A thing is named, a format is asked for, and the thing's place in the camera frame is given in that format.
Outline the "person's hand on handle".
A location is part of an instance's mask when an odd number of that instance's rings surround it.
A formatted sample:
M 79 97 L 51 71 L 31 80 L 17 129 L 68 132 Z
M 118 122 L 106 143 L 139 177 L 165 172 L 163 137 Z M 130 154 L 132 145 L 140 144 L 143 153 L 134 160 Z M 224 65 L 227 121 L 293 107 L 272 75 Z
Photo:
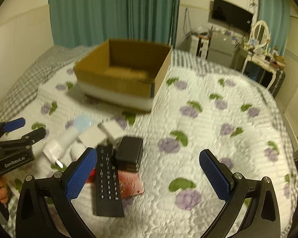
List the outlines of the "person's hand on handle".
M 3 175 L 0 177 L 0 202 L 6 204 L 8 200 L 7 177 Z

